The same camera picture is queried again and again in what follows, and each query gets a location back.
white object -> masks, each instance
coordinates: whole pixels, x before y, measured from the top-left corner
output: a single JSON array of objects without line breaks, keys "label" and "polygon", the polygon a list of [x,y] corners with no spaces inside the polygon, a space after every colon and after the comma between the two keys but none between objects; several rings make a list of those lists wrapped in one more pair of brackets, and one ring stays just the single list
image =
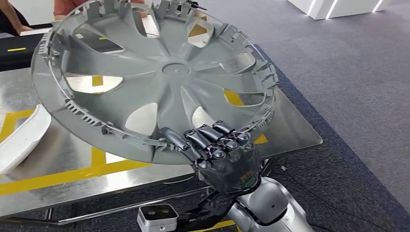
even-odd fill
[{"label": "white object", "polygon": [[9,173],[33,151],[50,123],[50,114],[37,105],[33,114],[0,144],[0,174]]},{"label": "white object", "polygon": [[313,19],[383,11],[392,0],[288,0]]},{"label": "white object", "polygon": [[25,35],[35,35],[35,34],[45,34],[47,33],[51,28],[44,28],[44,29],[38,29],[38,30],[29,30],[29,31],[24,31],[20,33],[20,36],[25,36]]}]

dark blue carpet border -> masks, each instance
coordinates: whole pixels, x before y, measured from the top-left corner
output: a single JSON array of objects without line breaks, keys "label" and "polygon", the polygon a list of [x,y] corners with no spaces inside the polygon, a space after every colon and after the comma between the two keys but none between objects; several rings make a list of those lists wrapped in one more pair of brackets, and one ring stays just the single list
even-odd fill
[{"label": "dark blue carpet border", "polygon": [[286,75],[275,65],[272,59],[258,45],[255,47],[261,52],[266,60],[273,63],[279,78],[279,87],[296,106],[300,113],[308,120],[312,127],[324,139],[336,148],[344,160],[355,170],[357,177],[365,184],[374,195],[378,204],[383,207],[391,217],[398,231],[410,230],[410,215],[395,197],[386,189],[378,178],[360,160],[353,150],[344,142],[336,131],[327,123],[319,112],[300,93]]}]

black cable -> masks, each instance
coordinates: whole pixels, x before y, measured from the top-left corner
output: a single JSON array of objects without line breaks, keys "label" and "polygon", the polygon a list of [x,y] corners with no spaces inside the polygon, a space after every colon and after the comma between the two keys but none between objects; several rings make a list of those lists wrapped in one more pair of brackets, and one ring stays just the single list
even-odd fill
[{"label": "black cable", "polygon": [[338,210],[338,211],[340,211],[340,212],[343,212],[343,213],[345,213],[345,214],[347,214],[347,215],[350,215],[350,216],[352,216],[352,217],[355,217],[355,218],[358,218],[358,219],[360,219],[360,220],[363,220],[363,221],[365,221],[365,222],[367,222],[367,223],[370,223],[370,224],[372,224],[372,225],[374,225],[374,226],[376,226],[376,227],[378,227],[378,228],[380,228],[380,229],[382,229],[382,230],[388,232],[387,229],[385,229],[385,228],[383,228],[383,227],[381,227],[381,226],[375,224],[375,223],[372,222],[372,221],[369,221],[369,220],[366,220],[366,219],[364,219],[364,218],[362,218],[362,217],[353,215],[353,214],[351,214],[351,213],[348,213],[348,212],[346,212],[346,211],[344,211],[344,210],[342,210],[342,209],[339,209],[339,208],[337,208],[337,207],[335,207],[335,206],[329,204],[328,202],[326,202],[325,200],[323,200],[322,198],[320,198],[318,195],[316,195],[315,193],[313,193],[312,191],[310,191],[308,188],[306,188],[306,187],[305,187],[303,184],[301,184],[299,181],[297,181],[297,180],[289,173],[289,171],[286,169],[286,166],[284,166],[284,167],[285,167],[285,172],[288,174],[288,176],[289,176],[292,180],[294,180],[294,182],[296,182],[298,185],[300,185],[301,187],[303,187],[306,191],[308,191],[309,193],[311,193],[314,197],[316,197],[316,198],[317,198],[319,201],[321,201],[323,204],[325,204],[325,205],[327,205],[327,206],[329,206],[329,207],[331,207],[331,208],[333,208],[333,209],[335,209],[335,210]]},{"label": "black cable", "polygon": [[313,226],[313,227],[320,228],[320,229],[325,230],[325,231],[333,232],[333,231],[331,231],[330,229],[328,229],[328,228],[326,228],[326,227],[324,227],[324,226],[319,226],[319,225],[310,224],[310,223],[309,223],[309,225],[310,225],[310,226]]}]

led light strip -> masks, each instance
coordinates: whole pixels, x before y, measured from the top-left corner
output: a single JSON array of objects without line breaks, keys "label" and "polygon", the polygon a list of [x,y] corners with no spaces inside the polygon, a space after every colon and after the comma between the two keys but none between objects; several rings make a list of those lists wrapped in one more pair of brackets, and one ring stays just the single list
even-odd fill
[{"label": "led light strip", "polygon": [[339,0],[334,0],[334,1],[333,1],[333,4],[332,4],[332,6],[330,7],[330,10],[329,10],[329,12],[328,12],[327,15],[326,15],[326,19],[329,19],[329,18],[330,18],[330,15],[332,14],[333,10],[335,9],[335,6],[336,6],[336,4],[337,4],[338,1],[339,1]]},{"label": "led light strip", "polygon": [[379,6],[381,5],[381,3],[383,2],[383,0],[380,0],[378,3],[377,3],[377,5],[376,5],[376,7],[373,9],[373,13],[375,13],[376,11],[377,11],[377,9],[379,8]]},{"label": "led light strip", "polygon": [[313,0],[312,3],[310,4],[309,11],[307,12],[308,16],[310,16],[310,13],[312,13],[313,6],[315,6],[315,3],[316,3],[316,0]]}]

person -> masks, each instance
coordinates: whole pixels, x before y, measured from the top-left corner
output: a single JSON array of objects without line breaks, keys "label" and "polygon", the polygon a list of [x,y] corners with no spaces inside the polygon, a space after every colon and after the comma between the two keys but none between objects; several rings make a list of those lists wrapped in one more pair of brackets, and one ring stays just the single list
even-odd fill
[{"label": "person", "polygon": [[[62,20],[72,10],[88,0],[54,0],[54,18]],[[144,4],[145,0],[131,0],[133,3]]]},{"label": "person", "polygon": [[0,33],[19,36],[29,30],[32,29],[24,16],[8,0],[0,0]]}]

